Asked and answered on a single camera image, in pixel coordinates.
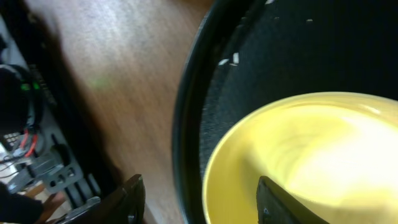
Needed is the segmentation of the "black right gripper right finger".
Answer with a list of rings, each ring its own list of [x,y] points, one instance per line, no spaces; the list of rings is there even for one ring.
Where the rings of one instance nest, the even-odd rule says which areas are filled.
[[[256,202],[259,224],[328,224],[267,176],[260,176]]]

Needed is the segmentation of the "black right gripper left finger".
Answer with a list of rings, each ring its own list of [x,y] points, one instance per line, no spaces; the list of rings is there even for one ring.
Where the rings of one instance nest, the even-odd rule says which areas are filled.
[[[86,205],[59,218],[61,224],[142,224],[146,190],[140,174],[132,176],[101,200],[89,199]]]

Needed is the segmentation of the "yellow bowl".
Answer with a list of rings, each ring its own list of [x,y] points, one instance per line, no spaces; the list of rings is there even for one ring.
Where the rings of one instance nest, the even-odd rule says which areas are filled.
[[[207,223],[282,223],[271,195],[302,223],[397,222],[397,102],[321,92],[263,106],[220,139],[202,188]]]

